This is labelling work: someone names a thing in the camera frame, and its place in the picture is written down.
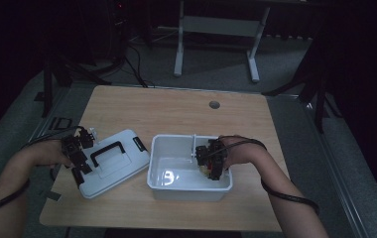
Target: forearm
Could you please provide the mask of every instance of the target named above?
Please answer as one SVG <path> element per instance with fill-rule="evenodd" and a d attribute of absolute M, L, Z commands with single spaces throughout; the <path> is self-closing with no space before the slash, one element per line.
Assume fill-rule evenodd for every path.
<path fill-rule="evenodd" d="M 34 165 L 23 154 L 14 156 L 0 175 L 0 200 L 19 190 Z M 0 207 L 0 237 L 21 237 L 26 221 L 26 194 Z"/>
<path fill-rule="evenodd" d="M 252 164 L 270 189 L 288 195 L 304 197 L 269 153 L 262 150 L 254 158 Z M 269 194 L 269 198 L 281 228 L 287 237 L 328 237 L 311 206 L 284 200 L 271 194 Z"/>

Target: round hole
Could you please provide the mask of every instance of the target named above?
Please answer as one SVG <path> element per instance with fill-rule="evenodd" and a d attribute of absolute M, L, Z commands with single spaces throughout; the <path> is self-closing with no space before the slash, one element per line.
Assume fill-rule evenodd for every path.
<path fill-rule="evenodd" d="M 220 107 L 220 104 L 217 101 L 210 101 L 209 107 L 211 107 L 212 109 L 218 109 Z"/>

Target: black cable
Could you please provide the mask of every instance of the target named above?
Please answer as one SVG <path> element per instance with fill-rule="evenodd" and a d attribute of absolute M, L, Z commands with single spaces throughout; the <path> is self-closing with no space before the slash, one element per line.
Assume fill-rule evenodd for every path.
<path fill-rule="evenodd" d="M 120 67 L 124 64 L 124 59 L 118 59 L 118 60 L 115 60 L 111 65 L 109 66 L 106 66 L 106 67 L 103 67 L 103 68 L 99 68 L 99 69 L 94 69 L 94 70 L 91 70 L 90 72 L 92 73 L 95 73 L 97 75 L 101 75 L 103 73 L 106 73 L 106 72 L 109 72 L 109 71 L 112 71 L 113 69 L 120 69 Z"/>
<path fill-rule="evenodd" d="M 278 191 L 274 191 L 271 188 L 269 188 L 262 179 L 261 179 L 261 183 L 262 183 L 263 189 L 265 189 L 265 191 L 267 191 L 269 194 L 276 196 L 276 197 L 279 197 L 279 198 L 284 199 L 284 200 L 309 205 L 310 207 L 312 207 L 314 209 L 315 213 L 318 215 L 319 208 L 318 208 L 318 205 L 315 202 L 313 202 L 309 199 L 303 198 L 303 197 L 287 195 L 287 194 L 284 194 L 284 193 L 280 193 Z"/>
<path fill-rule="evenodd" d="M 232 147 L 236 147 L 236 146 L 239 146 L 239 145 L 242 145 L 242 144 L 248 144 L 248 143 L 259 145 L 259 146 L 263 147 L 267 151 L 266 146 L 262 142 L 260 142 L 260 141 L 258 141 L 256 139 L 249 139 L 249 138 L 240 137 L 240 136 L 222 136 L 222 137 L 219 137 L 216 140 L 219 141 L 222 138 L 228 138 L 228 137 L 242 138 L 242 139 L 244 139 L 244 141 L 232 143 L 232 144 L 230 144 L 228 146 L 225 146 L 224 148 L 221 148 L 221 149 L 219 149 L 217 151 L 214 151 L 213 153 L 208 154 L 207 156 L 205 156 L 205 158 L 214 156 L 214 155 L 216 155 L 216 154 L 218 154 L 218 153 L 220 153 L 222 151 L 228 150 L 228 149 L 230 149 Z"/>
<path fill-rule="evenodd" d="M 47 134 L 47 135 L 44 135 L 44 136 L 38 137 L 38 138 L 36 138 L 36 139 L 34 139 L 34 140 L 28 142 L 28 143 L 25 144 L 24 146 L 22 146 L 22 147 L 21 147 L 21 150 L 24 149 L 25 147 L 29 147 L 29 146 L 34 145 L 34 144 L 36 144 L 36 143 L 46 141 L 46 140 L 50 139 L 51 137 L 56 136 L 56 135 L 58 135 L 58 134 L 62 134 L 62 133 L 64 133 L 64 132 L 71 131 L 71 130 L 75 130 L 75 129 L 84 130 L 84 127 L 81 127 L 81 126 L 73 126 L 73 127 L 69 127 L 69 128 L 64 129 L 64 130 L 58 131 L 58 132 L 54 132 L 54 133 L 51 133 L 51 134 Z"/>
<path fill-rule="evenodd" d="M 148 87 L 148 85 L 145 83 L 145 81 L 139 76 L 139 74 L 137 73 L 137 71 L 134 68 L 134 66 L 132 65 L 132 63 L 129 62 L 129 60 L 127 58 L 126 58 L 126 61 L 130 65 L 130 67 L 132 68 L 133 73 L 134 73 L 136 79 L 139 81 L 139 84 L 142 85 L 143 87 Z"/>
<path fill-rule="evenodd" d="M 108 73 L 108 74 L 103 74 L 103 75 L 101 75 L 101 78 L 106 78 L 106 77 L 109 77 L 109 76 L 111 76 L 112 74 L 114 74 L 114 73 L 116 73 L 116 72 L 118 72 L 119 70 L 121 70 L 121 67 L 119 67 L 119 68 L 116 68 L 115 70 L 113 70 L 113 71 L 111 71 L 110 73 Z"/>
<path fill-rule="evenodd" d="M 29 185 L 30 185 L 30 180 L 28 179 L 27 182 L 25 182 L 25 184 L 22 185 L 21 188 L 19 188 L 19 190 L 15 191 L 12 194 L 1 199 L 0 200 L 0 207 L 4 206 L 5 204 L 7 204 L 7 203 L 11 202 L 12 200 L 16 199 L 17 197 L 19 197 L 28 188 Z"/>
<path fill-rule="evenodd" d="M 131 63 L 129 62 L 129 61 L 127 61 L 129 64 L 130 64 L 130 66 L 132 67 L 132 69 L 133 69 L 133 71 L 134 71 L 134 74 L 135 74 L 135 76 L 138 78 L 138 80 L 139 80 L 139 82 L 141 83 L 141 85 L 142 86 L 144 86 L 144 87 L 148 87 L 148 85 L 146 84 L 146 82 L 149 82 L 149 83 L 151 83 L 151 84 L 153 84 L 153 86 L 155 87 L 155 83 L 154 82 L 152 82 L 152 81 L 148 81 L 148 80 L 144 80 L 143 78 L 142 78 L 142 76 L 140 75 L 140 60 L 141 60 L 141 57 L 140 57 L 140 53 L 139 53 L 139 51 L 136 49 L 136 48 L 134 48 L 134 47 L 132 47 L 132 46 L 128 46 L 130 49 L 132 49 L 136 54 L 137 54 L 137 58 L 138 58 L 138 62 L 137 62 L 137 71 L 134 69 L 134 67 L 131 65 Z"/>
<path fill-rule="evenodd" d="M 240 139 L 244 139 L 244 141 L 240 141 L 240 142 L 236 142 L 236 143 L 233 143 L 233 144 L 230 144 L 220 150 L 217 150 L 213 153 L 210 153 L 209 155 L 207 155 L 207 157 L 210 157 L 210 156 L 213 156 L 223 150 L 227 150 L 229 148 L 232 148 L 232 147 L 235 147 L 235 146 L 239 146 L 239 145 L 242 145 L 242 144 L 247 144 L 247 143 L 252 143 L 252 144 L 256 144 L 256 145 L 259 145 L 259 146 L 262 146 L 264 149 L 266 149 L 265 145 L 258 141 L 258 140 L 255 140 L 255 139 L 249 139 L 249 138 L 245 138 L 245 137 L 241 137 L 241 136 L 222 136 L 222 137 L 219 137 L 218 139 L 216 140 L 221 140 L 223 138 L 240 138 Z M 265 189 L 265 191 L 267 191 L 269 194 L 273 195 L 273 196 L 276 196 L 276 197 L 279 197 L 281 199 L 284 199 L 284 200 L 288 200 L 288 201 L 293 201 L 293 202 L 297 202 L 297 203 L 302 203 L 302 204 L 306 204 L 306 205 L 309 205 L 311 206 L 315 213 L 318 214 L 319 213 L 319 207 L 318 205 L 313 202 L 312 200 L 309 200 L 309 199 L 306 199 L 306 198 L 303 198 L 303 197 L 298 197 L 298 196 L 293 196 L 293 195 L 288 195 L 288 194 L 284 194 L 284 193 L 280 193 L 278 191 L 274 191 L 272 190 L 271 188 L 269 188 L 265 183 L 264 181 L 261 179 L 261 183 L 262 183 L 262 186 L 263 186 L 263 189 Z"/>
<path fill-rule="evenodd" d="M 150 83 L 152 87 L 157 87 L 153 81 L 143 80 L 145 83 Z"/>

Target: dark background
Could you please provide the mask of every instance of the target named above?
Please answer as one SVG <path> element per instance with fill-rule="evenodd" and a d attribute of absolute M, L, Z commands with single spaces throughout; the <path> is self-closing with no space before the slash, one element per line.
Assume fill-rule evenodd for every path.
<path fill-rule="evenodd" d="M 178 1 L 132 2 L 132 6 L 124 5 L 126 12 L 121 12 L 119 18 L 129 20 L 148 44 L 151 26 L 178 24 Z M 341 6 L 335 10 L 303 4 L 276 4 L 265 33 L 280 35 L 283 39 L 289 36 L 315 38 L 314 44 L 321 50 L 329 71 L 328 90 L 334 95 L 377 180 L 377 1 L 339 2 Z M 97 36 L 103 36 L 111 26 L 93 20 L 96 14 L 87 16 L 78 11 L 79 4 L 83 4 L 81 9 L 85 9 L 84 6 L 96 9 L 96 6 L 88 7 L 88 3 L 77 0 L 42 1 L 38 5 L 31 1 L 0 1 L 0 118 L 24 85 L 43 69 L 47 45 L 75 61 L 93 63 L 96 58 L 111 58 L 105 53 L 106 43 L 97 42 L 102 37 L 91 37 L 94 29 L 100 31 Z M 113 9 L 117 1 L 101 4 Z M 254 12 L 246 14 L 241 8 L 231 11 L 233 9 L 225 4 L 209 8 L 215 10 L 207 12 L 201 11 L 201 6 L 194 2 L 188 12 L 255 16 Z M 106 14 L 113 14 L 102 9 L 105 8 L 99 8 L 97 15 L 101 19 Z"/>

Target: tripod leg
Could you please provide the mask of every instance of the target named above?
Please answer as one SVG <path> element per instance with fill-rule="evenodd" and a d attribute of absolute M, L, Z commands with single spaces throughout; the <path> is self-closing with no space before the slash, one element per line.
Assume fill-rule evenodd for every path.
<path fill-rule="evenodd" d="M 312 101 L 315 94 L 318 92 L 318 88 L 321 82 L 321 76 L 317 75 L 317 77 L 314 80 L 310 80 L 306 83 L 303 90 L 301 90 L 300 95 L 298 96 L 298 99 L 300 99 L 301 102 L 309 103 Z"/>
<path fill-rule="evenodd" d="M 248 60 L 248 65 L 250 67 L 251 80 L 253 82 L 258 82 L 260 80 L 255 56 L 256 56 L 257 49 L 259 48 L 260 40 L 262 39 L 263 30 L 265 29 L 266 21 L 269 16 L 269 11 L 270 11 L 270 7 L 267 7 L 263 13 L 262 20 L 260 21 L 259 26 L 257 27 L 257 32 L 254 38 L 253 48 L 251 49 L 251 51 L 247 52 L 247 60 Z"/>
<path fill-rule="evenodd" d="M 103 80 L 102 78 L 86 70 L 84 67 L 80 66 L 78 63 L 75 63 L 62 55 L 59 55 L 59 60 L 63 61 L 64 64 L 71 67 L 73 70 L 77 71 L 78 73 L 81 73 L 87 79 L 97 83 L 98 85 L 111 85 L 111 82 Z"/>
<path fill-rule="evenodd" d="M 174 76 L 181 76 L 183 73 L 183 56 L 185 53 L 184 40 L 184 18 L 185 18 L 185 1 L 180 1 L 180 19 L 179 19 L 179 45 L 177 47 L 176 65 L 174 66 Z"/>
<path fill-rule="evenodd" d="M 288 82 L 287 84 L 285 85 L 282 85 L 274 90 L 271 90 L 271 91 L 266 91 L 266 92 L 262 92 L 262 95 L 265 95 L 265 96 L 276 96 L 276 95 L 279 95 L 281 93 L 283 93 L 284 91 L 290 89 L 290 88 L 293 88 L 297 85 L 300 85 L 301 83 L 306 83 L 308 82 L 311 78 L 313 78 L 314 74 L 313 73 L 309 73 L 308 75 L 305 75 L 304 77 L 302 77 L 301 79 L 297 79 L 297 80 L 292 80 L 290 82 Z"/>
<path fill-rule="evenodd" d="M 325 73 L 321 77 L 317 92 L 317 102 L 315 106 L 314 123 L 320 133 L 324 133 L 322 130 L 322 114 L 324 112 L 324 99 L 325 99 L 325 87 L 327 85 L 327 74 Z"/>
<path fill-rule="evenodd" d="M 59 86 L 70 87 L 72 80 L 64 62 L 51 55 L 50 68 Z"/>
<path fill-rule="evenodd" d="M 53 74 L 51 69 L 51 59 L 46 58 L 44 65 L 44 111 L 43 117 L 47 117 L 53 107 Z"/>

